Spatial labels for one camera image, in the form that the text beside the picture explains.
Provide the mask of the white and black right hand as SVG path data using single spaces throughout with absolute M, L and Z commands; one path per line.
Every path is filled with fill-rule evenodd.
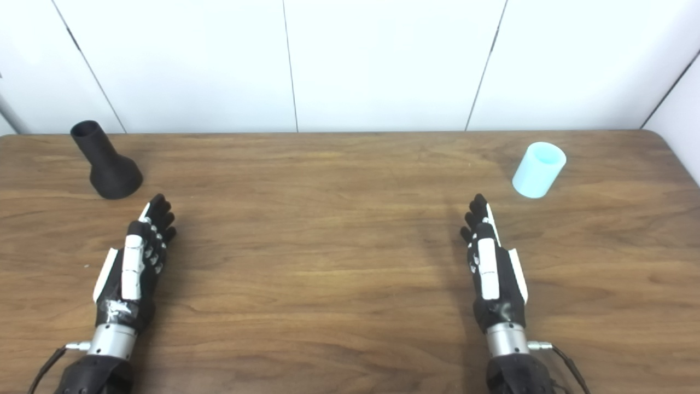
M 527 284 L 517 250 L 501 245 L 488 200 L 476 194 L 465 213 L 460 236 L 476 292 L 473 312 L 480 330 L 501 323 L 527 326 Z

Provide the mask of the white and black left hand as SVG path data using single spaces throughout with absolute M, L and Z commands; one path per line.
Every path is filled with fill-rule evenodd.
M 123 247 L 108 250 L 92 296 L 95 326 L 125 325 L 142 334 L 153 321 L 156 287 L 177 235 L 174 220 L 170 202 L 156 194 L 130 222 Z

